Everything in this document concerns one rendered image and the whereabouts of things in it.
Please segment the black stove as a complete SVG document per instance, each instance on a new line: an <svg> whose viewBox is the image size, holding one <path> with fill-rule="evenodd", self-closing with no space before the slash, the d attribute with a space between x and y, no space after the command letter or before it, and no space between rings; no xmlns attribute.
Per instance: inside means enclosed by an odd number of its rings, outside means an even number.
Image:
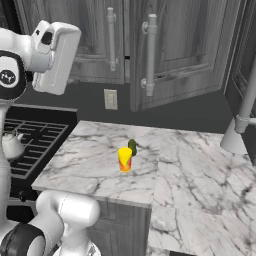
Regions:
<svg viewBox="0 0 256 256"><path fill-rule="evenodd" d="M11 192L7 218L28 223L36 215L37 190L33 182L77 125L77 110L14 104L7 112L5 132L23 134L25 151L17 160L11 160ZM24 191L27 200L18 194Z"/></svg>

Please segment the green pickle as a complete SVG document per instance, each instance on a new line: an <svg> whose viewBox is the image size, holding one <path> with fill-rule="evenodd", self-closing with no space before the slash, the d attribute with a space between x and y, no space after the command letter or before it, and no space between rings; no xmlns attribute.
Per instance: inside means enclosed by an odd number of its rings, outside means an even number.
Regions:
<svg viewBox="0 0 256 256"><path fill-rule="evenodd" d="M137 154L137 143L134 139L128 141L128 147L132 150L132 155L135 156Z"/></svg>

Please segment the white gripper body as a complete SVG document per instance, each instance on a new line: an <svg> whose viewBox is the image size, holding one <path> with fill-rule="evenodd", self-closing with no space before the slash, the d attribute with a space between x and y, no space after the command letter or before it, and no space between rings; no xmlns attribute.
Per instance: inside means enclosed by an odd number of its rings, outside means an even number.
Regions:
<svg viewBox="0 0 256 256"><path fill-rule="evenodd" d="M32 85L38 92L62 95L65 93L81 31L74 25L62 22L54 22L52 27L51 68L42 74L34 73Z"/></svg>

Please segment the yellow red cup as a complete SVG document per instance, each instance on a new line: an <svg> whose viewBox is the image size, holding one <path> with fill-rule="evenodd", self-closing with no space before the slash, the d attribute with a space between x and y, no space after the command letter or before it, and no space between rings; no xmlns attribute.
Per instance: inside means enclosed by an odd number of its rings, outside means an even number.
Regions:
<svg viewBox="0 0 256 256"><path fill-rule="evenodd" d="M132 150L129 147L123 147L118 150L119 167L122 172L129 172L132 163Z"/></svg>

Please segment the pale wall outlet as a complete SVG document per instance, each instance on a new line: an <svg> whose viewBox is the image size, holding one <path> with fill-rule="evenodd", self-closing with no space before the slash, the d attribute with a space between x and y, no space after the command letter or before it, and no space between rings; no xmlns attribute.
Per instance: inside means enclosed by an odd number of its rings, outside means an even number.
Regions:
<svg viewBox="0 0 256 256"><path fill-rule="evenodd" d="M107 110L117 110L117 91L112 89L104 90L104 102Z"/></svg>

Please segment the grey wood base cabinet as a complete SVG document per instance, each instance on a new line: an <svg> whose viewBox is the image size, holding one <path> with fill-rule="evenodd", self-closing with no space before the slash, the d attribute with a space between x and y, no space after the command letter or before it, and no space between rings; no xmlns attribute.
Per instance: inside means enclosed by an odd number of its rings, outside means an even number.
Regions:
<svg viewBox="0 0 256 256"><path fill-rule="evenodd" d="M146 256L151 207L99 201L100 217L87 231L102 256Z"/></svg>

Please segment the dark grey cabinet door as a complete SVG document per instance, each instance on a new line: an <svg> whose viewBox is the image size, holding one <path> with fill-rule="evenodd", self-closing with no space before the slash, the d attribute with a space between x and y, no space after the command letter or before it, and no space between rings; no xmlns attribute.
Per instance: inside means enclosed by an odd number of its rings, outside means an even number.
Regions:
<svg viewBox="0 0 256 256"><path fill-rule="evenodd" d="M246 0L245 8L236 48L229 73L229 79L225 91L233 117L236 116L242 98L244 96L249 74L256 59L256 0ZM256 102L254 103L251 118L256 117Z"/></svg>

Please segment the grey wood cabinet door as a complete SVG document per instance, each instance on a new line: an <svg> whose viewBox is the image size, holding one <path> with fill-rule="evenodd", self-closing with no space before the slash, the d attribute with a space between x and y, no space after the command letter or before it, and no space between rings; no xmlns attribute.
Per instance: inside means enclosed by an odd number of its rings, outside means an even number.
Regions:
<svg viewBox="0 0 256 256"><path fill-rule="evenodd" d="M123 84L123 0L14 0L20 26L31 34L41 20L65 22L81 30L81 38L69 81ZM116 71L110 69L107 8L114 24Z"/></svg>
<svg viewBox="0 0 256 256"><path fill-rule="evenodd" d="M141 111L221 88L242 0L130 0L130 107ZM142 24L157 15L154 92L141 87Z"/></svg>

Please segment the white kettle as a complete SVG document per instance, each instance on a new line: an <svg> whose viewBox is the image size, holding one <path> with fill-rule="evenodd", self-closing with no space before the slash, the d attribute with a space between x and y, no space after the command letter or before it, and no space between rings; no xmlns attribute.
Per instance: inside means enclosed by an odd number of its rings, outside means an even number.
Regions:
<svg viewBox="0 0 256 256"><path fill-rule="evenodd" d="M22 133L5 133L2 138L3 152L8 160L19 158L25 151L21 139Z"/></svg>

